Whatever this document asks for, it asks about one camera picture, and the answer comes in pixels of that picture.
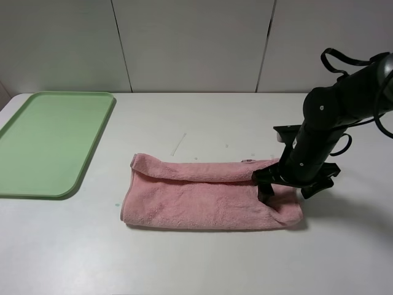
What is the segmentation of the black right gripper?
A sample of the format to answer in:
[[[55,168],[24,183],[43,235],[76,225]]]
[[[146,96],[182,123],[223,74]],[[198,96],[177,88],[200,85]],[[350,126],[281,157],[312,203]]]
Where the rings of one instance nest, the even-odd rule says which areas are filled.
[[[274,196],[273,184],[303,186],[304,199],[334,185],[332,177],[337,177],[341,170],[336,163],[324,163],[329,155],[329,146],[286,145],[279,164],[273,164],[252,173],[252,182],[258,187],[258,200],[268,203]]]

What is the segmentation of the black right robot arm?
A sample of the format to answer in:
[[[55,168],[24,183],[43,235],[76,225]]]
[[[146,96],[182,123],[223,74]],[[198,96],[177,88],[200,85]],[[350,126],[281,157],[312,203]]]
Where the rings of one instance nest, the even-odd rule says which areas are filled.
[[[282,156],[278,163],[252,174],[262,203],[274,196],[275,184],[299,188],[305,199],[331,188],[340,169],[326,160],[349,149],[352,139],[342,150],[333,151],[347,129],[373,122],[392,137],[381,123],[381,117],[392,111],[392,54],[379,53],[363,61],[328,48],[321,53],[321,62],[338,79],[307,94],[302,124],[274,128],[285,144]]]

